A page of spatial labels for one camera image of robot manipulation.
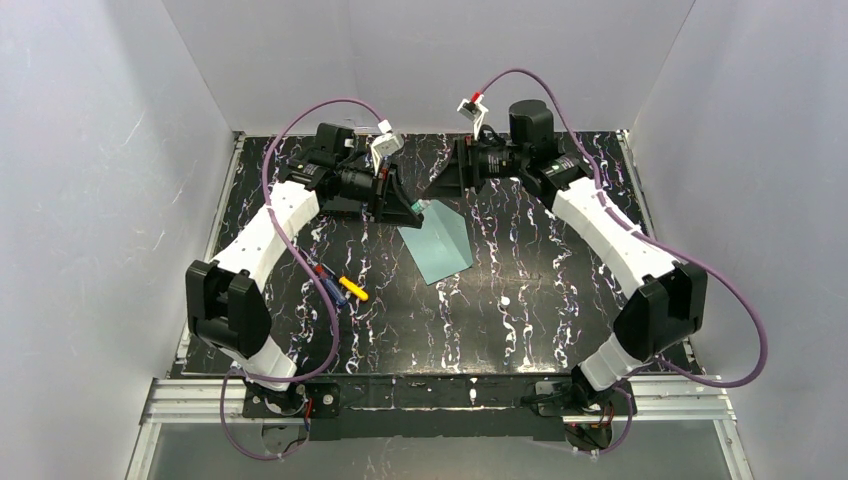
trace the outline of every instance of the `gray wall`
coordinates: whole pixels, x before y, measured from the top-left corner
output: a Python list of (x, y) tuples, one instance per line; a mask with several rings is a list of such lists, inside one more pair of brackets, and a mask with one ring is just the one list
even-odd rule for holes
[[(765, 373), (731, 392), (758, 478), (845, 477), (846, 25), (839, 0), (696, 2), (632, 133), (658, 236), (765, 318)], [(715, 285), (693, 342), (727, 378), (757, 353)]]
[[(333, 96), (373, 102), (399, 130), (468, 131), (456, 113), (513, 66), (547, 79), (579, 130), (630, 128), (692, 0), (165, 0), (234, 130), (278, 131)], [(485, 100), (505, 130), (506, 108), (544, 98), (506, 78)], [(317, 114), (369, 127), (358, 109)]]
[(0, 476), (123, 477), (231, 150), (158, 0), (0, 2)]

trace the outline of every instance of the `cable connector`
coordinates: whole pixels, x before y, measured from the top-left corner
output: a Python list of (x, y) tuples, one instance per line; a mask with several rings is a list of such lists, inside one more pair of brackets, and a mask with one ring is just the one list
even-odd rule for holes
[(489, 109), (483, 106), (481, 100), (483, 100), (483, 94), (476, 92), (471, 97), (471, 100), (463, 98), (459, 106), (456, 107), (457, 112), (471, 120), (474, 140), (477, 140), (477, 137), (480, 135), (480, 129), (483, 127), (483, 119), (489, 113)]
[(403, 137), (392, 132), (392, 125), (388, 120), (380, 122), (377, 128), (382, 135), (371, 142), (371, 162), (374, 164), (375, 176), (380, 172), (383, 159), (403, 148)]

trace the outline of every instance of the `teal cloth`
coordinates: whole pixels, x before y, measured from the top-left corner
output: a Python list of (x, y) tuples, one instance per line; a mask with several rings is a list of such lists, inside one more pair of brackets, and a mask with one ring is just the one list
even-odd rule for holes
[(399, 227), (406, 248), (427, 285), (471, 266), (471, 243), (465, 218), (444, 203), (433, 200), (424, 212), (420, 229)]

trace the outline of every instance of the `floor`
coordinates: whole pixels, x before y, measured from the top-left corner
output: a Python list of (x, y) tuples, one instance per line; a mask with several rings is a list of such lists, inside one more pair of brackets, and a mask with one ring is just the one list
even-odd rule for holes
[[(397, 161), (407, 190), (420, 193), (446, 161), (453, 135), (407, 135)], [(595, 155), (610, 198), (635, 222), (644, 219), (614, 132), (579, 134)], [(259, 169), (270, 143), (248, 138), (239, 159), (215, 251), (228, 245), (262, 205)], [(561, 137), (567, 153), (576, 148)], [(289, 137), (278, 162), (311, 142)], [(597, 349), (625, 303), (610, 271), (580, 237), (512, 180), (446, 202), (467, 219), (472, 268), (427, 286), (396, 228), (316, 218), (297, 245), (371, 295), (339, 315), (334, 373), (453, 374), (566, 372)], [(325, 358), (329, 325), (319, 296), (284, 255), (265, 290), (272, 335), (310, 371)], [(511, 299), (503, 313), (501, 296)], [(688, 370), (683, 347), (666, 357)], [(228, 357), (192, 338), (182, 375), (219, 375)]]

